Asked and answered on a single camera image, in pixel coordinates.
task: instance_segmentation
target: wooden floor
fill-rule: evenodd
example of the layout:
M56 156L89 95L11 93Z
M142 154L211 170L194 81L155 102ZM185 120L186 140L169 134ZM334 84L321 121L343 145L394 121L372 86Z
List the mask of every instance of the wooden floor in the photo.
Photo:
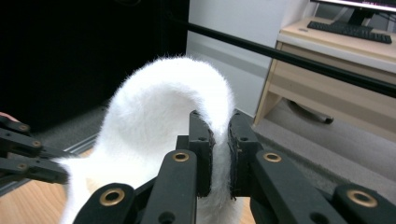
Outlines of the wooden floor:
M63 186L29 181L0 198L0 223L58 223L64 209L64 202ZM244 199L244 212L240 223L255 223L248 206L248 198Z

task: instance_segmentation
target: white wall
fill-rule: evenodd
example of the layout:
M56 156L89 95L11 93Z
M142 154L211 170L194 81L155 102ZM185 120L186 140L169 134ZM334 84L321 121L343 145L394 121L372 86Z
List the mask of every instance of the white wall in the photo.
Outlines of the white wall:
M310 13L309 0L191 0L190 22L274 47L282 25ZM254 117L271 59L189 33L187 54L209 61L228 79L236 107Z

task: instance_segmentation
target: screw hole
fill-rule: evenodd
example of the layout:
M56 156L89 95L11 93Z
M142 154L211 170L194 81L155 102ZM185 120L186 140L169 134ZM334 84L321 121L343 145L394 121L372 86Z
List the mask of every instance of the screw hole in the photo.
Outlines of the screw hole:
M352 202L364 207L377 207L378 205L373 196L361 190L350 189L346 192L346 195Z
M321 213L312 213L310 218L317 224L329 224L329 219L327 219Z
M22 124L22 125L20 125L20 130L26 131L26 130L28 130L28 127L26 125Z
M23 170L23 169L25 169L26 167L27 167L27 165L26 165L25 163L20 163L20 164L18 164L18 169Z
M158 217L161 224L172 224L175 221L175 215L171 212L163 212Z
M32 144L34 147L41 147L41 143L39 141L34 141Z
M180 152L180 153L174 154L173 159L175 161L187 161L189 159L189 154Z
M271 162L279 162L282 160L282 158L279 155L272 153L272 152L265 153L264 158L267 161L271 161Z
M122 189L108 189L100 197L100 204L103 206L112 206L120 203L125 197Z

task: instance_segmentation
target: keyboard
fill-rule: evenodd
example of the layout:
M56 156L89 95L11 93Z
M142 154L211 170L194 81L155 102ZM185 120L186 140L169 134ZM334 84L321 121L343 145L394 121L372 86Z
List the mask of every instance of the keyboard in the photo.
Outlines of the keyboard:
M310 29L330 32L339 35L348 35L361 39L376 41L384 44L391 44L390 35L378 34L371 32L373 28L366 26L351 25L343 22L334 22L326 24L318 21L311 21L307 25Z

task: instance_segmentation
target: computer monitor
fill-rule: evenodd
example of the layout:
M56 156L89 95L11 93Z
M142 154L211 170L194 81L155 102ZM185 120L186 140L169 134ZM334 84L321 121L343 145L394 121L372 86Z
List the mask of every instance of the computer monitor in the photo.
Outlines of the computer monitor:
M354 11L348 23L362 25L364 19L372 18L375 13L396 13L396 0L311 0L318 3L353 7Z

